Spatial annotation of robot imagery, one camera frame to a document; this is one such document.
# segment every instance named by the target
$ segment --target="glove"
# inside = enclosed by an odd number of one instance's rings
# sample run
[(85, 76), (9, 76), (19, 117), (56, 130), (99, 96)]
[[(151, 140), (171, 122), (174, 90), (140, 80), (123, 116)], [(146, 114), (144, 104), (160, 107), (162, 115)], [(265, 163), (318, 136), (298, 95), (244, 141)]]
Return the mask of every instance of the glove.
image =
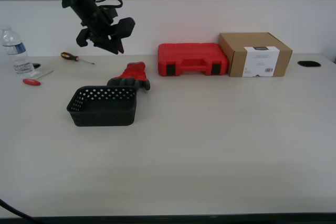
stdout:
[(112, 78), (107, 83), (107, 86), (134, 86), (136, 89), (144, 87), (146, 90), (151, 89), (151, 84), (146, 78), (145, 63), (129, 63), (124, 73)]

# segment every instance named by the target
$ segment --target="brown box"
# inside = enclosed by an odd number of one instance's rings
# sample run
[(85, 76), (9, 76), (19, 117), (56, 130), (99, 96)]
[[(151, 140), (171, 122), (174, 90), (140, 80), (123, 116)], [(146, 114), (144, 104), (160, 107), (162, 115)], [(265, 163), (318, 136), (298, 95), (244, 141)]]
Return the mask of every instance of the brown box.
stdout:
[[(229, 60), (228, 74), (231, 77), (284, 76), (293, 52), (270, 33), (220, 34), (219, 45)], [(275, 57), (268, 58), (268, 52), (275, 54)], [(246, 64), (251, 61), (254, 65), (251, 66), (252, 71), (249, 71)]]

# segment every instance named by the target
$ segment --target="plastic basket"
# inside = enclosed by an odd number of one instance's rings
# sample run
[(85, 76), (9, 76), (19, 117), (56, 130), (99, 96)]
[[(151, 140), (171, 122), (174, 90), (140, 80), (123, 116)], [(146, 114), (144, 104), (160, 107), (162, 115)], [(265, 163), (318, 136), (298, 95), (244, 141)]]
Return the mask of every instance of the plastic basket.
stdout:
[(130, 86), (86, 86), (78, 89), (67, 111), (76, 126), (127, 126), (134, 122), (136, 89)]

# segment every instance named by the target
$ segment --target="screwdriver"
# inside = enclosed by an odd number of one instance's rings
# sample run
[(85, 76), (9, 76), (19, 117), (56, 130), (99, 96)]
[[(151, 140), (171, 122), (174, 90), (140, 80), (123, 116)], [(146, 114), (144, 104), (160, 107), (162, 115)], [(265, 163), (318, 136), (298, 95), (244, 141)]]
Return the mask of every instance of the screwdriver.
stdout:
[[(63, 53), (61, 53), (61, 57), (62, 57), (63, 59), (66, 59), (66, 60), (73, 60), (73, 61), (79, 61), (79, 60), (80, 60), (78, 56), (74, 56), (74, 55), (72, 55), (72, 54), (69, 54), (68, 52), (63, 52)], [(86, 60), (80, 60), (80, 61), (84, 61), (84, 62), (86, 62), (86, 63), (88, 63), (88, 64), (95, 65), (95, 63), (93, 63), (93, 62), (89, 62), (89, 61), (86, 61)]]
[(44, 75), (40, 76), (39, 78), (36, 78), (35, 80), (32, 80), (32, 79), (24, 79), (23, 80), (23, 83), (24, 84), (27, 84), (27, 85), (30, 85), (30, 86), (40, 86), (41, 83), (39, 81), (37, 81), (37, 79), (40, 79), (42, 78), (43, 76), (46, 76), (47, 74), (50, 74), (52, 73), (53, 70), (49, 71), (49, 72), (46, 72)]

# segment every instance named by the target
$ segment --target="red case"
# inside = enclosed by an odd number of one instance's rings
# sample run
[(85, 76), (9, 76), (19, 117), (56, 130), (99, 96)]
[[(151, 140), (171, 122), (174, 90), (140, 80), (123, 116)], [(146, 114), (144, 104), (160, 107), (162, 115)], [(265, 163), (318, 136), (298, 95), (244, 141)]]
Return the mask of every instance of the red case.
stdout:
[(180, 76), (189, 71), (223, 75), (228, 67), (228, 60), (216, 43), (161, 44), (158, 63), (161, 76)]

